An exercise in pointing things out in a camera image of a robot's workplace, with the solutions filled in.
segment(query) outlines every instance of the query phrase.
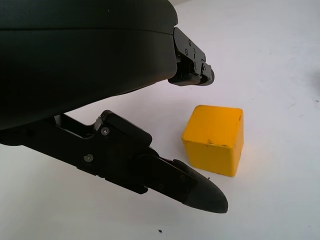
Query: screw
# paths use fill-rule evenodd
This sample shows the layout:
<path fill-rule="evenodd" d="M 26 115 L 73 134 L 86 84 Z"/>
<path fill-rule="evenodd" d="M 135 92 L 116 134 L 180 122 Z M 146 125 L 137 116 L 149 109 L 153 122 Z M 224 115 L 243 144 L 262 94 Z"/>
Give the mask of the screw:
<path fill-rule="evenodd" d="M 181 175 L 180 176 L 180 180 L 181 180 L 181 182 L 184 183 L 186 181 L 186 176 L 185 175 Z"/>
<path fill-rule="evenodd" d="M 162 183 L 160 183 L 159 185 L 158 185 L 158 189 L 161 191 L 161 190 L 163 190 L 165 188 L 165 185 L 163 185 Z"/>
<path fill-rule="evenodd" d="M 101 134 L 102 134 L 103 136 L 107 136 L 109 133 L 110 133 L 109 128 L 107 128 L 107 127 L 101 128 Z"/>
<path fill-rule="evenodd" d="M 86 163 L 91 163 L 94 160 L 94 156 L 92 154 L 88 154 L 84 156 L 83 159 Z"/>

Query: white backdrop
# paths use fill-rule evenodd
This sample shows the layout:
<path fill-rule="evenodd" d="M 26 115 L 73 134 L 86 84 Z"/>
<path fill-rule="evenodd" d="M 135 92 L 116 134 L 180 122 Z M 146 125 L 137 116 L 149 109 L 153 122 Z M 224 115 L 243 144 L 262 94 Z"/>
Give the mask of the white backdrop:
<path fill-rule="evenodd" d="M 191 0 L 176 9 L 180 29 L 206 53 L 214 84 L 163 81 L 69 115 L 91 124 L 110 109 L 152 134 L 163 157 L 187 163 L 181 135 L 194 107 L 242 108 L 237 176 L 199 170 L 223 190 L 228 213 L 152 190 L 138 195 L 0 145 L 1 240 L 320 238 L 320 1 Z"/>

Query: white surface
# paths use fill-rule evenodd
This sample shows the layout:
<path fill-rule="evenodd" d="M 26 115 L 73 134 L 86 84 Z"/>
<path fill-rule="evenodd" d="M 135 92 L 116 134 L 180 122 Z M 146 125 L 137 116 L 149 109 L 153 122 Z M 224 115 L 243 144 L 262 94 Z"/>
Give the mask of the white surface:
<path fill-rule="evenodd" d="M 162 156 L 187 162 L 181 135 L 195 106 L 244 109 L 237 176 L 200 170 L 224 191 L 228 213 L 192 209 L 152 190 L 138 195 L 1 145 L 1 240 L 320 238 L 320 2 L 193 0 L 176 9 L 179 27 L 206 53 L 214 84 L 163 81 L 70 115 L 90 124 L 113 110 L 152 134 Z"/>

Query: white table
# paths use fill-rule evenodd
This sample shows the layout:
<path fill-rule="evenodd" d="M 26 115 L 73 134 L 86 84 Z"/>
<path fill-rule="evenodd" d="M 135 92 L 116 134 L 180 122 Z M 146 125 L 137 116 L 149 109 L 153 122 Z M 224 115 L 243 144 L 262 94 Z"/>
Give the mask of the white table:
<path fill-rule="evenodd" d="M 242 108 L 237 176 L 199 170 L 223 190 L 228 213 L 152 190 L 138 195 L 23 146 L 0 145 L 1 240 L 320 238 L 320 1 L 191 0 L 176 9 L 214 84 L 163 81 L 70 115 L 91 124 L 113 110 L 152 134 L 163 157 L 187 163 L 181 135 L 195 106 Z"/>

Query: yellow block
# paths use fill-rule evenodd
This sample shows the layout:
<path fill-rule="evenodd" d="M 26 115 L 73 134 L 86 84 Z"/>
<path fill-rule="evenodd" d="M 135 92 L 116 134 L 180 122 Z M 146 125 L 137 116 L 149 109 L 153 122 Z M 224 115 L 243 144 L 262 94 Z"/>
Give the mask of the yellow block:
<path fill-rule="evenodd" d="M 199 105 L 182 140 L 192 166 L 233 177 L 244 145 L 244 111 Z"/>

